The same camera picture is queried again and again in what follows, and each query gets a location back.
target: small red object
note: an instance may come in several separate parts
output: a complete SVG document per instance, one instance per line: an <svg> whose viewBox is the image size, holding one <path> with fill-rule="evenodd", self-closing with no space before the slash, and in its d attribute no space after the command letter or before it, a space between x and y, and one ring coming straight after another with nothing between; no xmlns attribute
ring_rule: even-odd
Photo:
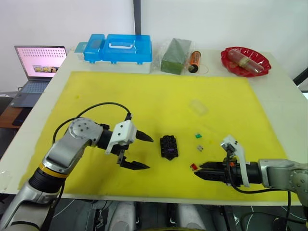
<svg viewBox="0 0 308 231"><path fill-rule="evenodd" d="M236 63L232 62L228 58L228 52L232 49L235 49L242 53L243 55L246 55L256 63L260 64L264 71L258 74L252 74L249 71L245 70L244 68L240 67ZM228 47L224 51L221 52L221 61L222 64L227 68L228 71L236 74L237 76L244 76L244 77L256 77L256 76L263 76L269 73L269 70L271 69L270 63L267 58L265 58L262 54L249 49L245 47Z"/></svg>
<svg viewBox="0 0 308 231"><path fill-rule="evenodd" d="M191 165L191 169L192 169L193 171L196 171L196 170L198 169L198 167L197 167L196 164L192 164L192 165Z"/></svg>

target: white backdrop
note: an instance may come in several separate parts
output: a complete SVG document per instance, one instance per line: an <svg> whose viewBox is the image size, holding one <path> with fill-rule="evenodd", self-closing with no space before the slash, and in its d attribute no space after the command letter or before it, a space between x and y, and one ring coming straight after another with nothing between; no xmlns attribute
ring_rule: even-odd
<svg viewBox="0 0 308 231"><path fill-rule="evenodd" d="M93 33L134 33L132 0L0 0L0 92L27 78L14 45L65 46Z"/></svg>
<svg viewBox="0 0 308 231"><path fill-rule="evenodd" d="M269 51L291 78L308 66L308 0L142 0L141 18L154 45L180 38L198 49Z"/></svg>

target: transparent object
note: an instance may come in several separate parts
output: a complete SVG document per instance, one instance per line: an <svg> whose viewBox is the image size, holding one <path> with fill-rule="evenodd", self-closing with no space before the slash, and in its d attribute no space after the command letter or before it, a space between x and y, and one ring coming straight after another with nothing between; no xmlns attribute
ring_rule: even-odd
<svg viewBox="0 0 308 231"><path fill-rule="evenodd" d="M228 52L228 58L250 73L258 74L264 71L264 67L237 50L230 50Z"/></svg>

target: white table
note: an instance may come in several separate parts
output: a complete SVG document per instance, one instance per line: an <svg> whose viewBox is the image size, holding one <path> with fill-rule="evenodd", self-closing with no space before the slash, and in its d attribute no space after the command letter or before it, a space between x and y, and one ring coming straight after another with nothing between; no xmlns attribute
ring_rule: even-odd
<svg viewBox="0 0 308 231"><path fill-rule="evenodd" d="M202 63L209 71L205 76L233 76L220 61L220 51L203 50ZM293 81L270 53L263 53L272 69L267 76L250 78L263 109L282 144L289 159L308 162L308 101L297 89ZM40 100L16 134L11 145L0 161L0 192L16 194L21 177L26 172L36 142L45 126L48 116L59 98L71 71L106 71L112 72L108 65L89 64L81 60L82 54L70 52L55 77L52 79ZM158 70L152 74L161 74ZM66 198L126 200L124 197L101 197L64 194ZM192 201L166 198L129 198L136 201L159 201L171 203L222 204L220 201ZM228 202L229 205L281 205L264 202Z"/></svg>

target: blue plastic box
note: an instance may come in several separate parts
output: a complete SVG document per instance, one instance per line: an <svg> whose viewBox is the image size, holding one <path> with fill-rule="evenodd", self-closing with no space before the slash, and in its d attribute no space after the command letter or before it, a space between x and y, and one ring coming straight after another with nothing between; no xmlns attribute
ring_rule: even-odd
<svg viewBox="0 0 308 231"><path fill-rule="evenodd" d="M102 60L103 47L105 44L104 34L92 34L86 48L83 51L84 59L94 64Z"/></svg>
<svg viewBox="0 0 308 231"><path fill-rule="evenodd" d="M117 62L152 62L152 45L149 35L108 35L103 47L102 60Z"/></svg>

